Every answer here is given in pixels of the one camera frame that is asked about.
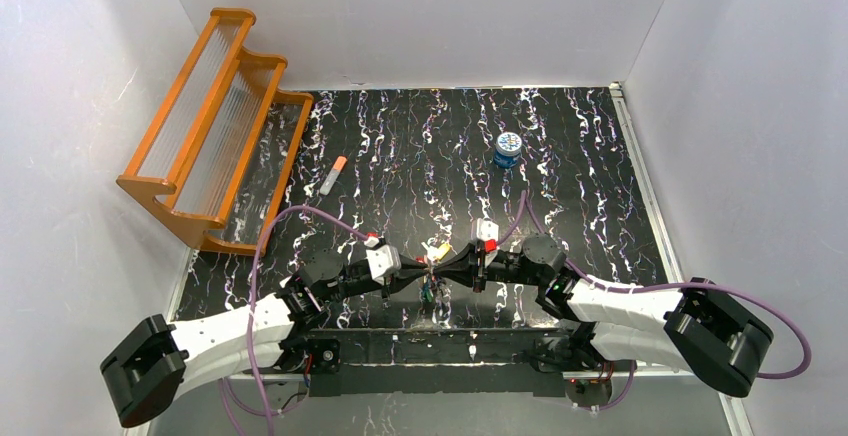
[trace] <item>jar lid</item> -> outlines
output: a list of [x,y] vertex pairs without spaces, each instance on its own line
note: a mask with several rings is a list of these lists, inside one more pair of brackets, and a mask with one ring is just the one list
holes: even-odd
[[497,144],[498,152],[504,156],[515,156],[521,153],[521,136],[515,133],[501,133],[495,140],[495,144]]

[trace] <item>orange and gray marker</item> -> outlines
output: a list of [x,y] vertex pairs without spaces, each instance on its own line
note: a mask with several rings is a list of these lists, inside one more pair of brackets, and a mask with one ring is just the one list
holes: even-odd
[[342,168],[344,168],[346,162],[347,158],[344,156],[339,156],[338,159],[336,159],[336,164],[333,165],[333,169],[330,170],[330,174],[327,175],[327,179],[324,180],[324,184],[322,184],[321,189],[318,190],[319,193],[324,196],[330,194],[330,189],[333,188],[333,184],[336,182],[336,178],[339,177],[339,173],[342,172]]

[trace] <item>wooden rack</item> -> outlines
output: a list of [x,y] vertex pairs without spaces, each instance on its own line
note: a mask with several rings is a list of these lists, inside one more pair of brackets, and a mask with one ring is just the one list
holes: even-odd
[[306,128],[312,96],[277,89],[288,65],[282,56],[243,47],[256,16],[215,8],[162,106],[117,183],[192,248],[253,254],[254,241],[219,236],[248,170],[273,103],[300,105],[267,212],[277,214]]

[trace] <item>blue jar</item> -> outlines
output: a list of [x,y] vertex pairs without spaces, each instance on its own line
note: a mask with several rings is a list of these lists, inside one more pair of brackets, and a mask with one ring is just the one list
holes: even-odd
[[521,136],[515,133],[501,133],[495,139],[495,164],[502,168],[511,168],[521,156]]

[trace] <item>black marble table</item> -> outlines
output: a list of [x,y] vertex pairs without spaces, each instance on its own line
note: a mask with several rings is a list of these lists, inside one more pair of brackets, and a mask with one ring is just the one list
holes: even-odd
[[[308,204],[364,232],[377,232],[410,257],[423,244],[468,242],[475,218],[505,230],[526,190],[536,213],[569,257],[600,278],[666,282],[651,223],[607,88],[368,90],[316,92],[284,206]],[[276,108],[247,178],[259,191],[273,184],[292,118]],[[524,140],[520,163],[493,166],[493,140],[514,131]],[[328,196],[318,188],[338,156],[345,166]],[[253,199],[247,185],[241,201]],[[256,211],[241,208],[240,211]],[[505,246],[534,231],[529,217]],[[267,294],[312,252],[330,248],[364,257],[361,244],[312,215],[290,217],[272,235],[259,292]],[[250,258],[198,253],[176,312],[181,320],[246,304]],[[327,329],[509,330],[551,328],[536,306],[536,288],[492,284],[486,292],[448,283],[429,301],[418,284],[393,295],[349,298]]]

